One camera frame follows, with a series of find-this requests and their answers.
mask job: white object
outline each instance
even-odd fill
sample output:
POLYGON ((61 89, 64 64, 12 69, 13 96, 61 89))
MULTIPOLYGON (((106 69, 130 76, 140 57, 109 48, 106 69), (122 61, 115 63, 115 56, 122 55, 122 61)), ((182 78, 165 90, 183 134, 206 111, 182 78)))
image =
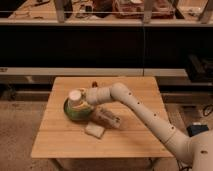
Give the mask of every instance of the white object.
POLYGON ((95 124, 94 122, 89 122, 85 128, 85 133, 92 135, 96 138, 101 138, 104 134, 105 128, 95 124))
POLYGON ((81 103, 82 94, 80 90, 72 90, 69 93, 69 103, 71 106, 77 106, 81 103))
POLYGON ((139 102, 122 83, 88 89, 86 101, 90 105, 121 102, 136 114, 178 160, 191 165, 193 171, 213 170, 213 131, 203 132, 191 138, 186 136, 139 102))
POLYGON ((141 4, 141 0, 130 0, 133 4, 141 4))

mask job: beige sponge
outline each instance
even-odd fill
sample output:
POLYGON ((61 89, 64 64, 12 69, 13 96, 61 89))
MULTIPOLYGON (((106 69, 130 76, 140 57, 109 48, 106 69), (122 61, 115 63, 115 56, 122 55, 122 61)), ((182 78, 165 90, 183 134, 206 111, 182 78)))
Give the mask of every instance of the beige sponge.
POLYGON ((105 128, 95 124, 94 122, 89 122, 85 128, 85 133, 92 135, 96 138, 101 138, 104 134, 105 128))

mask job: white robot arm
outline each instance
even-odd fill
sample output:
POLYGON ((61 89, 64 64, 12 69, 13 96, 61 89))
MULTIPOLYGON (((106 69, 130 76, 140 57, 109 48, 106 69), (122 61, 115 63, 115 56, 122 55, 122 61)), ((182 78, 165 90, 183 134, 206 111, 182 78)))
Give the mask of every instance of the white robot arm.
POLYGON ((90 105, 118 101, 128 108, 150 129, 158 140, 180 161, 192 166, 193 171, 213 170, 213 131, 188 137, 164 119, 158 117, 122 83, 86 91, 90 105))

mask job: wooden table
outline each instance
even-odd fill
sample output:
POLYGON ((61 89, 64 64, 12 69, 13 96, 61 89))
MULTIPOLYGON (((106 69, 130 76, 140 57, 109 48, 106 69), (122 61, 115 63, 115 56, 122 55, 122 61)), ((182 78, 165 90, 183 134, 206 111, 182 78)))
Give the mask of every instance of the wooden table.
POLYGON ((147 107, 168 119, 154 77, 58 77, 32 149, 33 158, 172 156, 132 111, 118 102, 103 106, 122 118, 121 129, 107 129, 101 140, 84 133, 86 123, 70 121, 63 112, 69 91, 80 87, 90 88, 93 81, 99 87, 115 82, 124 83, 147 107))

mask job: cable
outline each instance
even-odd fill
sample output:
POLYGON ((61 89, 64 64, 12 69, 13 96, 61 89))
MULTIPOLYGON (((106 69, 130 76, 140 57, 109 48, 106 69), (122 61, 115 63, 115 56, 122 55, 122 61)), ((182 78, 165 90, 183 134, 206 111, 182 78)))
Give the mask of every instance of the cable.
POLYGON ((145 75, 145 58, 146 58, 146 30, 143 23, 143 17, 141 17, 142 29, 143 29, 143 56, 142 56, 142 76, 145 75))

